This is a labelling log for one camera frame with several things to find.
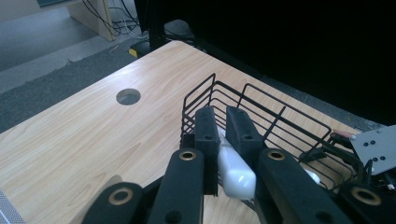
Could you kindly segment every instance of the cable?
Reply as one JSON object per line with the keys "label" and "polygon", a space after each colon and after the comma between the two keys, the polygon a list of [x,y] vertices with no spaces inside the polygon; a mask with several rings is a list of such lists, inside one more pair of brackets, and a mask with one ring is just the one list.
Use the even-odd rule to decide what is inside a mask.
{"label": "cable", "polygon": [[120,0],[120,3],[123,5],[123,7],[124,7],[125,10],[126,10],[126,13],[125,13],[125,12],[124,12],[124,13],[125,13],[125,14],[128,14],[127,17],[130,18],[130,19],[132,19],[132,21],[133,21],[134,24],[135,24],[135,26],[134,26],[132,29],[130,29],[129,26],[132,27],[132,25],[129,25],[129,26],[128,26],[128,24],[127,24],[125,18],[122,17],[120,14],[118,14],[118,15],[122,18],[121,21],[120,21],[120,23],[123,23],[123,26],[124,26],[124,28],[125,28],[126,31],[127,31],[127,35],[130,35],[131,37],[136,38],[136,39],[145,39],[145,38],[148,38],[148,37],[149,37],[148,35],[143,35],[143,34],[141,34],[142,36],[139,36],[139,35],[135,35],[135,34],[133,33],[133,30],[139,25],[139,23],[138,23],[137,19],[135,19],[135,18],[131,15],[131,13],[129,12],[128,8],[125,6],[125,4],[123,3],[122,0]]}
{"label": "cable", "polygon": [[[105,21],[105,20],[102,18],[102,16],[99,14],[99,12],[96,10],[96,8],[91,4],[91,2],[90,2],[89,0],[82,0],[82,3],[84,3],[84,6],[85,6],[96,18],[98,18],[99,20],[102,21],[102,23],[104,24],[104,26],[106,27],[106,29],[107,29],[112,35],[114,35],[114,36],[120,35],[120,31],[117,31],[116,28],[114,28],[110,23],[108,23],[107,21]],[[114,31],[117,31],[117,33],[116,33],[116,34],[113,34],[113,32],[110,30],[109,27],[113,28]]]}

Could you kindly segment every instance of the gray carpet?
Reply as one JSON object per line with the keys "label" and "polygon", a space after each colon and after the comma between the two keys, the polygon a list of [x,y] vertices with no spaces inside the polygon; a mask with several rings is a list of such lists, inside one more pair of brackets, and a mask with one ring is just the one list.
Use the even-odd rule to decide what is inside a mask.
{"label": "gray carpet", "polygon": [[128,53],[137,40],[129,39],[114,49],[103,50],[71,62],[44,77],[0,94],[0,133],[24,122],[92,83],[136,60]]}

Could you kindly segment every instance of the floor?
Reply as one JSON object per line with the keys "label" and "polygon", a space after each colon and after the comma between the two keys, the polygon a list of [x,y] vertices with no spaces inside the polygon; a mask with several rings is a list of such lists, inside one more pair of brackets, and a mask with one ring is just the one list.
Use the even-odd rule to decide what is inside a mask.
{"label": "floor", "polygon": [[[117,0],[109,0],[108,3],[111,7],[121,7],[120,1]],[[135,16],[134,1],[126,1],[125,4]],[[113,21],[119,21],[124,12],[113,8],[111,13]],[[180,35],[191,34],[188,25],[182,21],[168,23],[165,28]],[[141,35],[138,29],[134,30],[134,35]],[[119,35],[115,41],[109,42],[70,18],[66,8],[2,22],[0,23],[0,95],[69,63],[78,62],[133,38],[128,34]],[[378,128],[379,124],[356,117],[269,77],[261,76],[261,81],[358,130]]]}

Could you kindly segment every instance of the black cable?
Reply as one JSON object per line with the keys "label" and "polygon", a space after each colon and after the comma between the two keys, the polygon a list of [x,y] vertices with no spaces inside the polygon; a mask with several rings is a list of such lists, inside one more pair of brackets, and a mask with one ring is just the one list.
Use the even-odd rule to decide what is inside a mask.
{"label": "black cable", "polygon": [[135,19],[135,18],[131,15],[131,13],[129,12],[128,8],[125,6],[125,3],[123,2],[123,0],[120,0],[120,1],[121,1],[121,3],[122,3],[123,7],[125,8],[126,12],[128,13],[129,17],[130,17],[137,25],[139,25],[139,21],[138,21],[137,19]]}
{"label": "black cable", "polygon": [[[88,5],[87,5],[86,2],[88,2],[88,4],[93,8],[94,12],[92,11],[91,8],[88,7]],[[82,0],[82,3],[84,3],[84,6],[85,6],[96,18],[98,18],[99,20],[102,21],[102,23],[105,25],[106,29],[107,29],[112,35],[118,36],[118,35],[121,34],[120,31],[117,31],[116,28],[114,28],[110,23],[108,23],[107,21],[105,21],[105,20],[102,18],[102,16],[99,14],[99,12],[98,12],[98,11],[96,10],[96,8],[91,4],[91,2],[90,2],[89,0]],[[117,31],[117,33],[116,33],[116,34],[113,34],[113,32],[110,30],[109,27],[113,28],[115,31]]]}

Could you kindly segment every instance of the black plastic part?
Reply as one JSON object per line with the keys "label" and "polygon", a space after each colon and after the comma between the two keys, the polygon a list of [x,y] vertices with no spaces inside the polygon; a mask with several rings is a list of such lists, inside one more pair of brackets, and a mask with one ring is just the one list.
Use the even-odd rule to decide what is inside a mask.
{"label": "black plastic part", "polygon": [[203,188],[203,153],[194,148],[176,151],[163,176],[148,223],[202,223]]}
{"label": "black plastic part", "polygon": [[105,189],[85,215],[82,224],[141,223],[145,218],[143,190],[121,182]]}
{"label": "black plastic part", "polygon": [[262,136],[246,111],[229,105],[226,111],[226,138],[242,159],[254,170],[254,164],[262,149]]}
{"label": "black plastic part", "polygon": [[163,182],[163,177],[154,180],[151,184],[145,186],[143,188],[145,197],[144,197],[144,205],[146,210],[150,210],[154,205],[155,197],[157,197],[158,190],[160,189],[160,185]]}
{"label": "black plastic part", "polygon": [[184,133],[181,136],[180,148],[195,147],[195,134]]}
{"label": "black plastic part", "polygon": [[351,223],[286,150],[262,150],[257,178],[255,210],[261,223]]}
{"label": "black plastic part", "polygon": [[347,183],[336,197],[340,208],[354,223],[395,223],[396,201],[367,185]]}
{"label": "black plastic part", "polygon": [[219,131],[212,106],[195,112],[195,148],[204,153],[204,194],[218,195]]}

